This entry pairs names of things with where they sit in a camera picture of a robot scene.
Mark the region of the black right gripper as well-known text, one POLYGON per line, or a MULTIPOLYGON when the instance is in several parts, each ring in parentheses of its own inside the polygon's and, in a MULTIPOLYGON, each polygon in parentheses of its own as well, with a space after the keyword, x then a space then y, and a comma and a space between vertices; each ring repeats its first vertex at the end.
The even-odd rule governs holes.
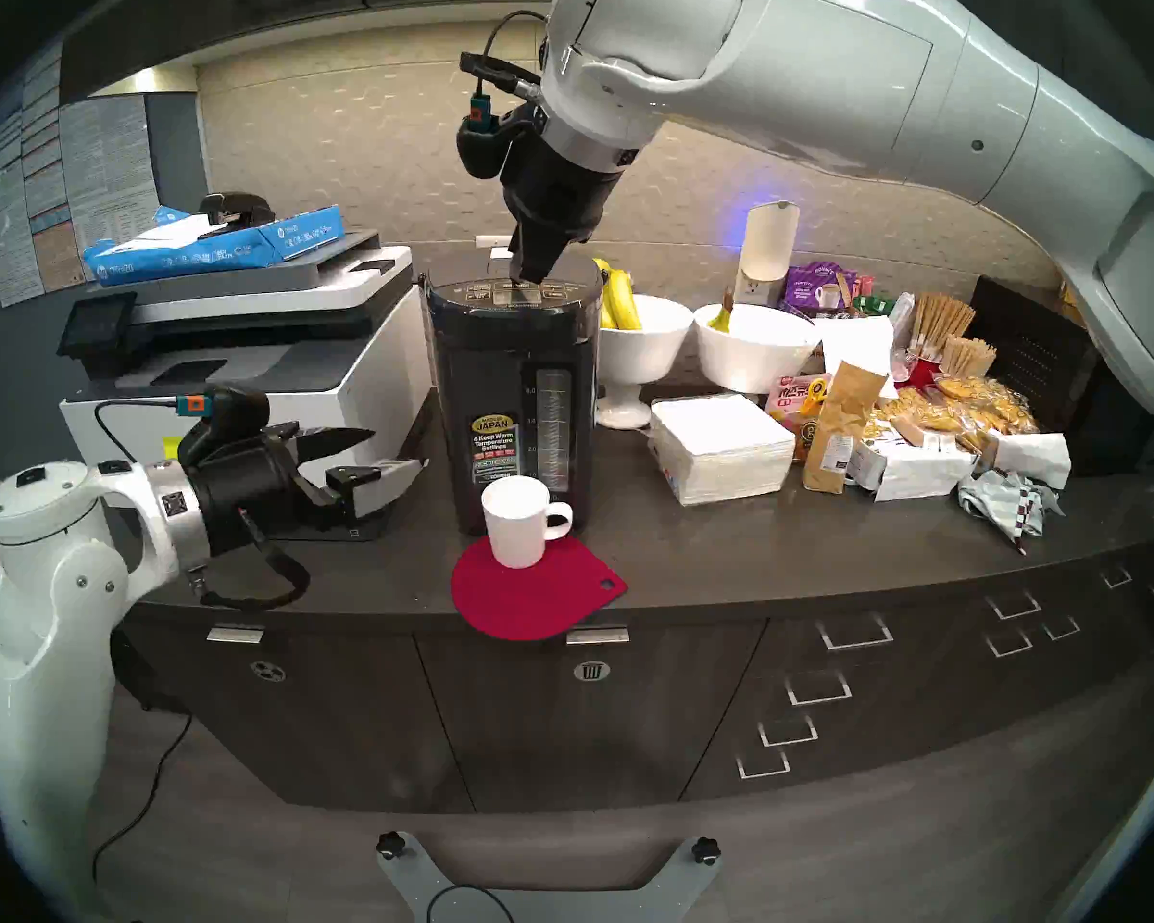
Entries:
POLYGON ((568 243, 593 233, 625 170, 625 149, 590 138, 564 121, 550 127, 539 103, 511 110, 502 128, 502 192, 515 223, 509 275, 514 282, 539 284, 568 243))

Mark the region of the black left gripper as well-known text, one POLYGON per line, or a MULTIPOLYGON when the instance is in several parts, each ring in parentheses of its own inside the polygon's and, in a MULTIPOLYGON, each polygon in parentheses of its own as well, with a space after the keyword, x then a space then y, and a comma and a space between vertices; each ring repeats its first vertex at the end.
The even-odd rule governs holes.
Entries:
POLYGON ((344 525, 362 525, 406 494, 428 459, 381 459, 325 470, 325 487, 310 483, 299 465, 359 447, 374 432, 310 427, 257 432, 219 443, 212 432, 190 436, 190 485, 210 558, 253 543, 249 519, 263 534, 309 523, 337 508, 344 525))

